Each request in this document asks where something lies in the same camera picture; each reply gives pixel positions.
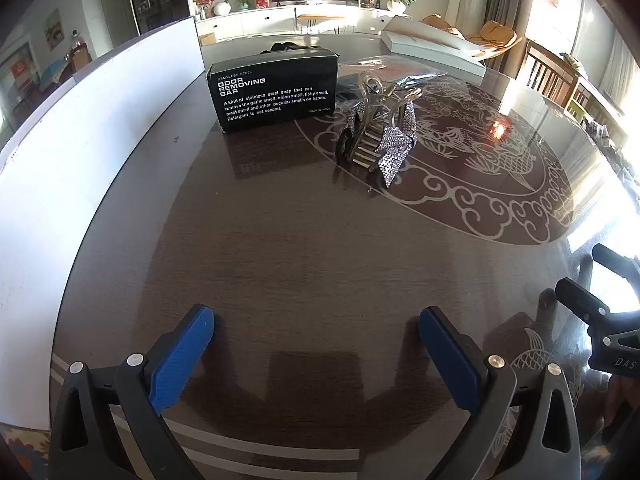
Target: door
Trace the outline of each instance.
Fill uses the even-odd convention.
[[[125,0],[100,0],[102,3],[102,12],[107,22],[111,43],[116,47],[133,38],[133,33],[127,19],[127,10]]]

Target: blue gripper pad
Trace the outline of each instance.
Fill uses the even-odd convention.
[[[481,378],[430,308],[420,313],[418,333],[456,406],[474,415],[481,403]]]
[[[151,377],[149,402],[158,415],[173,406],[189,379],[198,359],[213,336],[213,312],[203,306],[178,336]]]

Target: white vase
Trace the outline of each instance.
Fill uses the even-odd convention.
[[[387,2],[386,8],[396,14],[404,14],[406,10],[406,5],[402,2]]]
[[[231,6],[227,2],[220,2],[213,7],[213,12],[216,13],[216,16],[224,16],[231,12]]]

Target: white box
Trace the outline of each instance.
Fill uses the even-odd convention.
[[[426,23],[416,22],[402,16],[394,16],[383,30],[401,34],[402,36],[410,36],[411,38],[419,38],[421,40],[431,41],[432,43],[450,46],[451,48],[461,50],[469,56],[474,56],[484,50],[481,46],[453,35],[446,30],[440,30]]]
[[[412,38],[411,36],[403,36],[387,30],[382,31],[380,38],[394,54],[405,54],[406,56],[434,61],[480,77],[484,77],[486,72],[486,67],[479,61],[450,46],[421,40],[420,38]]]

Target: bottle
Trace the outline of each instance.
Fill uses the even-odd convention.
[[[78,31],[74,29],[71,34],[71,48],[78,48],[79,46],[86,44],[86,41],[82,37],[81,34],[78,34]]]

